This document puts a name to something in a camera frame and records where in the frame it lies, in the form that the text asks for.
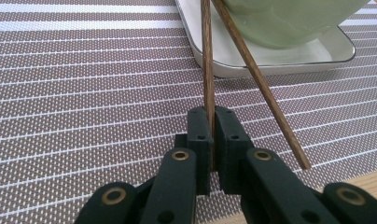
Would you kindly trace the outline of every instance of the white tray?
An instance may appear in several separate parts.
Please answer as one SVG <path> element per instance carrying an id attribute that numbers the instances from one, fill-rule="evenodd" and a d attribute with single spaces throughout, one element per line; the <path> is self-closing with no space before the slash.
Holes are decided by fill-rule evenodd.
<path id="1" fill-rule="evenodd" d="M 175 0 L 195 60 L 202 66 L 201 0 Z M 249 71 L 223 22 L 211 4 L 214 75 L 249 77 Z M 244 40 L 264 75 L 318 72 L 346 63 L 355 57 L 355 47 L 339 27 L 318 39 L 290 49 L 268 49 Z"/>

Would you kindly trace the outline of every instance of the gray placemat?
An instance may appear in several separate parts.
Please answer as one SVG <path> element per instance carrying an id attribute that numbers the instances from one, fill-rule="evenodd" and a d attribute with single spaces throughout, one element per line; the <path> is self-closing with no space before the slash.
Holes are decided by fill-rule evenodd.
<path id="1" fill-rule="evenodd" d="M 342 24 L 344 66 L 267 77 L 314 168 L 295 162 L 251 78 L 216 79 L 255 146 L 276 151 L 318 188 L 377 171 L 377 5 Z M 0 0 L 0 223 L 72 223 L 93 192 L 157 173 L 186 113 L 202 105 L 173 0 Z M 240 211 L 218 190 L 198 197 L 204 223 Z"/>

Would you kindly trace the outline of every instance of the brown chopstick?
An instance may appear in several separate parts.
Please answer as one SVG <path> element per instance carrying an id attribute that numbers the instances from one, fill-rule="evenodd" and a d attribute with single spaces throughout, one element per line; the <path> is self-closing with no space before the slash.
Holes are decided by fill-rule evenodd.
<path id="1" fill-rule="evenodd" d="M 224 25 L 226 26 L 232 40 L 235 43 L 235 46 L 239 50 L 241 56 L 246 63 L 247 68 L 249 69 L 250 74 L 252 75 L 253 79 L 255 79 L 256 83 L 258 84 L 258 88 L 261 91 L 262 95 L 264 96 L 265 101 L 267 102 L 268 107 L 272 111 L 273 116 L 276 119 L 276 122 L 279 125 L 287 143 L 289 144 L 290 148 L 293 151 L 294 156 L 296 157 L 300 167 L 302 169 L 310 169 L 311 164 L 308 161 L 304 151 L 301 148 L 299 140 L 297 139 L 296 135 L 291 130 L 285 115 L 283 114 L 281 108 L 279 107 L 278 103 L 276 102 L 273 94 L 268 86 L 267 80 L 261 74 L 261 71 L 258 69 L 258 65 L 256 64 L 255 60 L 253 59 L 249 49 L 247 48 L 244 40 L 242 39 L 241 35 L 238 32 L 234 22 L 232 21 L 229 11 L 224 6 L 221 0 L 212 0 L 213 4 L 216 8 L 218 15 L 223 20 Z"/>
<path id="2" fill-rule="evenodd" d="M 215 85 L 212 72 L 213 50 L 210 5 L 210 0 L 201 0 L 203 102 L 209 127 L 211 129 L 212 136 L 215 139 Z M 214 148 L 212 148 L 212 158 L 215 158 Z M 215 160 L 213 160 L 212 166 L 212 169 L 215 170 Z"/>

